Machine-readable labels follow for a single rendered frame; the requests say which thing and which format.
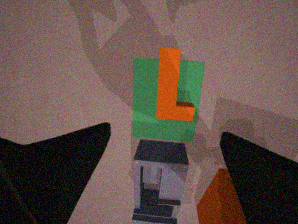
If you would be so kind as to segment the orange l-shaped part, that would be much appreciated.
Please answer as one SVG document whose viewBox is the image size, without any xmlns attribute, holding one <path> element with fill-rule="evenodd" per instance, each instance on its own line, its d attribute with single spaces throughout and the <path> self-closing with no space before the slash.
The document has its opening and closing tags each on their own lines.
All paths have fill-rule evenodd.
<svg viewBox="0 0 298 224">
<path fill-rule="evenodd" d="M 160 48 L 156 119 L 193 121 L 193 104 L 177 101 L 180 55 L 181 48 Z"/>
</svg>

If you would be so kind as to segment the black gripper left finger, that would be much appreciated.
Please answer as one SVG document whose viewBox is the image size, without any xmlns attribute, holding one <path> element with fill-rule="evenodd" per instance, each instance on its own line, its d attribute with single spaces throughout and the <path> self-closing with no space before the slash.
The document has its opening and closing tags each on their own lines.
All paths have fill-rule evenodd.
<svg viewBox="0 0 298 224">
<path fill-rule="evenodd" d="M 110 140 L 110 124 L 25 145 L 0 137 L 0 176 L 35 224 L 67 224 Z"/>
</svg>

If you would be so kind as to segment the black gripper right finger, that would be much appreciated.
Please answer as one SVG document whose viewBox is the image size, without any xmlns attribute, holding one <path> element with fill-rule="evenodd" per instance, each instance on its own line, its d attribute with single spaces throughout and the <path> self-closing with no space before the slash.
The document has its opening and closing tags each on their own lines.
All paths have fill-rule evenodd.
<svg viewBox="0 0 298 224">
<path fill-rule="evenodd" d="M 223 161 L 247 224 L 298 224 L 298 163 L 223 132 Z"/>
</svg>

